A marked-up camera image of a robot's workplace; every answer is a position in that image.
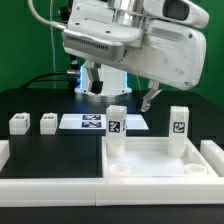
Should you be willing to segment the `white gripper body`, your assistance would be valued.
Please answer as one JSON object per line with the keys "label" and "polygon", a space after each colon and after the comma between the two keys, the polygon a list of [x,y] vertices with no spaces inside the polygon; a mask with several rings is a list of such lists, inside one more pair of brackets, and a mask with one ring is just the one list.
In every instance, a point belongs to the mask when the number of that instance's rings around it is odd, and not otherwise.
{"label": "white gripper body", "polygon": [[182,90],[198,84],[209,14],[190,0],[73,0],[68,26],[84,19],[141,29],[141,44],[126,46],[119,61],[70,54]]}

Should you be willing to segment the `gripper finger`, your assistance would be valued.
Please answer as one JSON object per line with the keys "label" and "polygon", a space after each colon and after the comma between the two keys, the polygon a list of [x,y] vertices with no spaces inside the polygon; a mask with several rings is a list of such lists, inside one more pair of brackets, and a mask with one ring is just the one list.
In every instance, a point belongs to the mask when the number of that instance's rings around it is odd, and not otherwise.
{"label": "gripper finger", "polygon": [[103,87],[103,82],[100,80],[98,70],[101,68],[99,63],[87,60],[85,68],[89,77],[89,91],[94,94],[100,94]]}
{"label": "gripper finger", "polygon": [[151,101],[161,92],[158,81],[151,80],[148,87],[150,88],[149,92],[142,98],[141,112],[147,112],[150,109]]}

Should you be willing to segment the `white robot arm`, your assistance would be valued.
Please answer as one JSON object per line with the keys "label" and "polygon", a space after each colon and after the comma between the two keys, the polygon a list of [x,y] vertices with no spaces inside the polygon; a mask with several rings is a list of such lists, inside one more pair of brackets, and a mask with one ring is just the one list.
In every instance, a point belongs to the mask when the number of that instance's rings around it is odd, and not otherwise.
{"label": "white robot arm", "polygon": [[126,75],[150,81],[139,103],[147,111],[161,84],[187,90],[198,84],[206,53],[199,31],[209,14],[190,0],[73,0],[63,43],[86,60],[82,90],[116,97]]}

